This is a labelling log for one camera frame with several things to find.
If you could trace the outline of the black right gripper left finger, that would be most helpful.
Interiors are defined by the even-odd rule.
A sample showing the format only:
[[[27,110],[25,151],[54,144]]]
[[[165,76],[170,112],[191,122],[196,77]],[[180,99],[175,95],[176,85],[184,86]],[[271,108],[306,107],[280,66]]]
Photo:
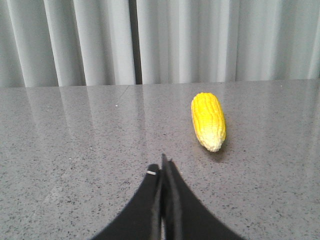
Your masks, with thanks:
[[[119,215],[94,240],[161,239],[162,173],[150,164],[138,190]]]

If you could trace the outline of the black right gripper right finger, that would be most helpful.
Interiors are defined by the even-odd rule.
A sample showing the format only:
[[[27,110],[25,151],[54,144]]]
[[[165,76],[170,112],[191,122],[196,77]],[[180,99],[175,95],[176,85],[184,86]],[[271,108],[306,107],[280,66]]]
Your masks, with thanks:
[[[175,163],[162,154],[161,213],[167,240],[241,240],[194,195]]]

